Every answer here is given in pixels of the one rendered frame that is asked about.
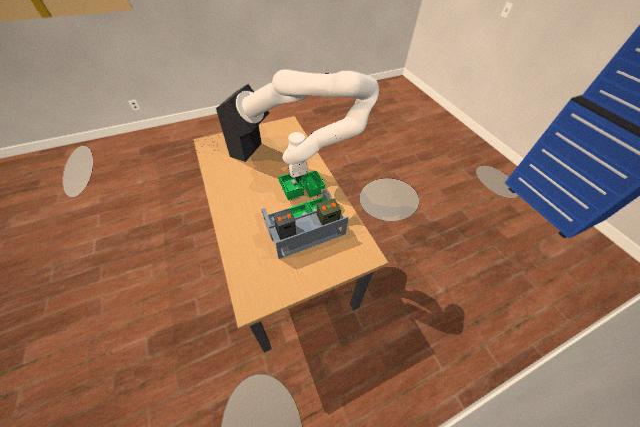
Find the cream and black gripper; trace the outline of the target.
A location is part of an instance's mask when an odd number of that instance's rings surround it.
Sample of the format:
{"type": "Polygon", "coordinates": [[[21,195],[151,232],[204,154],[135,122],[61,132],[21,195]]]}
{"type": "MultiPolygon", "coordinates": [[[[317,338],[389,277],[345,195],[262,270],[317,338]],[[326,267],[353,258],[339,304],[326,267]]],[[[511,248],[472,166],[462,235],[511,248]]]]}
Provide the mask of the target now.
{"type": "Polygon", "coordinates": [[[295,177],[296,182],[299,183],[302,180],[302,176],[308,173],[307,161],[305,160],[302,164],[292,164],[289,165],[289,176],[295,177]]]}

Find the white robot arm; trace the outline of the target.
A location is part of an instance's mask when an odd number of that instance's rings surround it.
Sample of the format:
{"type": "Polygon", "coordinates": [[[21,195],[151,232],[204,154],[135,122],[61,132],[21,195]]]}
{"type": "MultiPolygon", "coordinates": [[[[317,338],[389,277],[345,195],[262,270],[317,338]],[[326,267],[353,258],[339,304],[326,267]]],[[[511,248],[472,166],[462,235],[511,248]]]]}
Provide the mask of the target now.
{"type": "Polygon", "coordinates": [[[344,119],[316,130],[306,140],[303,133],[291,133],[288,148],[283,154],[283,161],[289,165],[302,164],[323,147],[360,135],[378,99],[379,84],[376,79],[353,71],[315,74],[280,70],[274,75],[272,83],[256,92],[239,93],[236,107],[244,120],[258,123],[263,119],[264,112],[281,104],[303,100],[307,95],[349,97],[356,98],[356,102],[344,119]]]}

